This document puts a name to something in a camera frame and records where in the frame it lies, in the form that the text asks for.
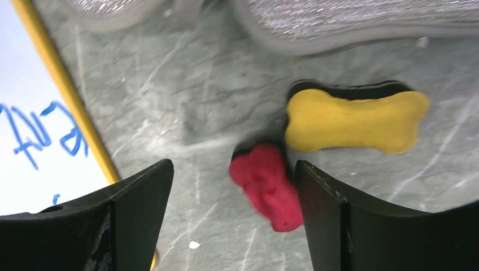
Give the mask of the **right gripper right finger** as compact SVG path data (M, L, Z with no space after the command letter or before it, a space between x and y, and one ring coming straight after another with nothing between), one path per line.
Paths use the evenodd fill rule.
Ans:
M402 207L300 160L295 180L314 270L477 270L478 203Z

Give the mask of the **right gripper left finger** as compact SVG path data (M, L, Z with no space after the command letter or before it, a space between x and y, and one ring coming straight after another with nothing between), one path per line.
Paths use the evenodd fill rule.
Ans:
M2 270L150 270L173 162L39 213L1 217Z

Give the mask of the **yellow framed whiteboard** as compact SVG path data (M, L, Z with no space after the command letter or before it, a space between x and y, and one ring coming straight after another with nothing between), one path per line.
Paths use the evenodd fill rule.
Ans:
M31 1L2 1L1 217L119 181Z

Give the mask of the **red bone shaped eraser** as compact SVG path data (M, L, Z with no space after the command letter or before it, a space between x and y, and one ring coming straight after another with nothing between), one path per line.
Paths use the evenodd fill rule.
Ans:
M290 179L281 145L262 142L237 148L228 171L274 231L290 232L304 225L298 192Z

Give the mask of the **yellow bone shaped eraser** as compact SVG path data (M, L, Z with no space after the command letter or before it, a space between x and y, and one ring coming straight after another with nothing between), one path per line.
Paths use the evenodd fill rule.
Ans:
M298 80L290 85L286 143L299 152L369 147L386 154L411 149L429 98L398 81L363 86Z

